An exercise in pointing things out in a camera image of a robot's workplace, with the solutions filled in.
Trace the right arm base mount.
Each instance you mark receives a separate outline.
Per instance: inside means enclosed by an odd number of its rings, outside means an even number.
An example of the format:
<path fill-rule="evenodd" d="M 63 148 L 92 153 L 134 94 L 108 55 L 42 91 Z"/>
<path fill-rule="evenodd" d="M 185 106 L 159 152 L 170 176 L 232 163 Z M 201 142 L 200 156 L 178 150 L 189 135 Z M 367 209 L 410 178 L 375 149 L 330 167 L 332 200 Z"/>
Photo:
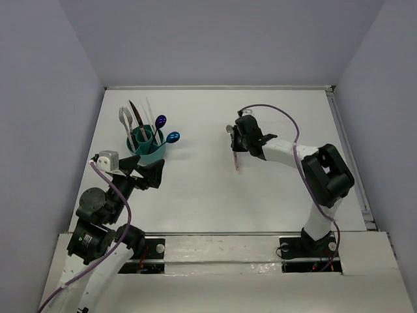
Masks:
<path fill-rule="evenodd" d="M 342 273 L 339 242 L 332 231 L 314 241 L 302 230 L 298 237 L 281 237 L 275 254 L 284 273 Z"/>

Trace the purple metallic spoon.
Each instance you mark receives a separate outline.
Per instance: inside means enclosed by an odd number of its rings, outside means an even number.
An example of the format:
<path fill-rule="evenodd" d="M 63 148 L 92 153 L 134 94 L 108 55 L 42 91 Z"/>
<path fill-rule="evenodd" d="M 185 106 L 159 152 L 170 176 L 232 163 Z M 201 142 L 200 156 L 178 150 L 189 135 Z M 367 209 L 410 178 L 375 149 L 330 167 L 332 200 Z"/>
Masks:
<path fill-rule="evenodd" d="M 155 123 L 154 123 L 154 125 L 155 125 L 154 135 L 153 135 L 151 144 L 149 146 L 149 149 L 147 151 L 148 154 L 151 153 L 151 149 L 152 149 L 152 147 L 154 145 L 154 142 L 156 142 L 158 145 L 160 144 L 159 130 L 166 124 L 166 122 L 167 122 L 167 118 L 166 118 L 165 115 L 159 115 L 156 118 Z"/>

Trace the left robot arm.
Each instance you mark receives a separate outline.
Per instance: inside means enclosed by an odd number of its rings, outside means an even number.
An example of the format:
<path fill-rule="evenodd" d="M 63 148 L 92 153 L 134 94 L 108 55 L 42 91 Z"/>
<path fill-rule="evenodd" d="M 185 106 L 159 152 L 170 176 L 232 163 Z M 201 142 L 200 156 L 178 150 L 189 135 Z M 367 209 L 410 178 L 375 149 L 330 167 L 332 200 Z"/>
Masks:
<path fill-rule="evenodd" d="M 93 187 L 80 196 L 78 221 L 59 283 L 39 312 L 96 312 L 124 264 L 145 255 L 145 232 L 132 225 L 128 199 L 135 189 L 160 186 L 165 160 L 142 166 L 140 158 L 119 158 L 116 151 L 101 151 L 88 161 L 108 189 Z"/>

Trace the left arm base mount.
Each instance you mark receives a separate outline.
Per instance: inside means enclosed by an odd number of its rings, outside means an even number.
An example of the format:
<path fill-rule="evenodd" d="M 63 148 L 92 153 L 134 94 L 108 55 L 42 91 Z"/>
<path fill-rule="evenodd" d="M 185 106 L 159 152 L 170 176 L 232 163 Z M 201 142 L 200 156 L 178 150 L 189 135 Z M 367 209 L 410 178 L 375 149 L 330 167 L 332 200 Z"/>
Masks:
<path fill-rule="evenodd" d="M 121 267 L 119 274 L 164 274 L 164 238 L 147 237 L 144 231 L 131 226 L 122 243 L 134 254 Z"/>

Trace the pink handled fork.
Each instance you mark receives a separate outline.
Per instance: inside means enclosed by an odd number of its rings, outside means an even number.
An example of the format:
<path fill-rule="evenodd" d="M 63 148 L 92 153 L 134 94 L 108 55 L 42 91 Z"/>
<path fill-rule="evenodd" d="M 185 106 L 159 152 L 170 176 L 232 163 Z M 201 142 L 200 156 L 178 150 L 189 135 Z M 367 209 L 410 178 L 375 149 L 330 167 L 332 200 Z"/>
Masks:
<path fill-rule="evenodd" d="M 128 121 L 129 130 L 130 130 L 130 132 L 132 132 L 132 129 L 133 129 L 132 128 L 132 123 L 133 123 L 132 114 L 130 113 L 129 109 L 126 108 L 126 107 L 123 108 L 123 111 L 124 111 L 124 114 L 125 114 L 125 116 L 127 118 L 127 121 Z"/>
<path fill-rule="evenodd" d="M 130 143 L 131 150 L 134 152 L 135 151 L 135 146 L 134 146 L 134 141 L 133 141 L 133 137 L 132 137 L 132 132 L 130 132 L 130 130 L 129 130 L 128 121 L 127 121 L 127 118 L 124 114 L 123 108 L 124 107 L 119 108 L 119 121 L 124 126 L 124 129 L 125 129 L 126 134 L 127 134 L 128 141 Z"/>

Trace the silver spoon pink handle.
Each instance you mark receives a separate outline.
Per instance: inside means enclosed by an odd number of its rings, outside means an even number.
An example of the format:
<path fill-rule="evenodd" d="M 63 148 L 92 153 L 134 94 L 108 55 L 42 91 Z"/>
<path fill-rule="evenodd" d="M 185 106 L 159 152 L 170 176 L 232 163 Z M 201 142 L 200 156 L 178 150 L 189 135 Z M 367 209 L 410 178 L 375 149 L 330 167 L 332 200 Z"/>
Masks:
<path fill-rule="evenodd" d="M 234 166 L 235 166 L 235 170 L 236 171 L 240 171 L 240 164 L 238 161 L 238 155 L 237 152 L 234 150 L 234 129 L 231 125 L 227 125 L 226 126 L 226 132 L 228 133 L 228 135 L 231 137 L 231 149 L 233 152 L 233 160 L 234 160 Z"/>

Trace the blue metallic spoon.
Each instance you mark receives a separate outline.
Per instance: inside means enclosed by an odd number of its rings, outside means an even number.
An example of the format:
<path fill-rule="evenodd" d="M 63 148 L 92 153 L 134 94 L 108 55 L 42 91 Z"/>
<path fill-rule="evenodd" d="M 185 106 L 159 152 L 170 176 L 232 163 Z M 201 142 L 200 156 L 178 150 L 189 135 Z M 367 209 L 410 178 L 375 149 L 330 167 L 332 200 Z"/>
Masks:
<path fill-rule="evenodd" d="M 170 132 L 166 137 L 165 137 L 165 141 L 159 145 L 154 152 L 156 152 L 157 150 L 159 150 L 159 148 L 163 147 L 165 144 L 167 143 L 176 143 L 180 140 L 180 133 L 179 132 Z"/>

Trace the teal handled knife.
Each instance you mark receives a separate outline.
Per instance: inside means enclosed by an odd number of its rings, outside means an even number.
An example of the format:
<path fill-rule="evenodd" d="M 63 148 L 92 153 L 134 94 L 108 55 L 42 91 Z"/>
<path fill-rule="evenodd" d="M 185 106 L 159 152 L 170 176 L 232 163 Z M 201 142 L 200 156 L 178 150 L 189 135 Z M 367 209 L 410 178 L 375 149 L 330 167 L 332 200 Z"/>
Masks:
<path fill-rule="evenodd" d="M 135 118 L 135 120 L 136 120 L 137 125 L 138 125 L 139 127 L 142 127 L 142 126 L 143 126 L 143 121 L 142 121 L 142 119 L 141 119 L 141 116 L 140 116 L 140 114 L 139 114 L 139 112 L 138 112 L 138 110 L 137 110 L 136 106 L 134 105 L 134 103 L 133 103 L 131 100 L 129 100 L 129 101 L 128 101 L 128 103 L 129 103 L 129 105 L 130 105 L 130 107 L 131 107 L 131 110 L 132 110 L 132 112 L 133 112 L 133 115 L 134 115 L 134 118 Z"/>

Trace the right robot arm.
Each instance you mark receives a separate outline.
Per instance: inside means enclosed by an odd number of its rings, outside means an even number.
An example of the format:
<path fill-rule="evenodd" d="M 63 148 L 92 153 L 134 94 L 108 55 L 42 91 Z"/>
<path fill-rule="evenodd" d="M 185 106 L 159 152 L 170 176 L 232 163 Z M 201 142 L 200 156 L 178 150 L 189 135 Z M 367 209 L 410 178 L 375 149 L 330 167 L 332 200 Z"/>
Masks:
<path fill-rule="evenodd" d="M 276 254 L 283 260 L 318 258 L 326 251 L 329 260 L 338 256 L 340 228 L 335 220 L 343 199 L 354 186 L 354 177 L 337 148 L 298 145 L 275 134 L 263 134 L 252 115 L 236 119 L 226 132 L 234 154 L 248 152 L 264 161 L 295 168 L 312 198 L 307 222 L 300 235 L 280 241 Z"/>

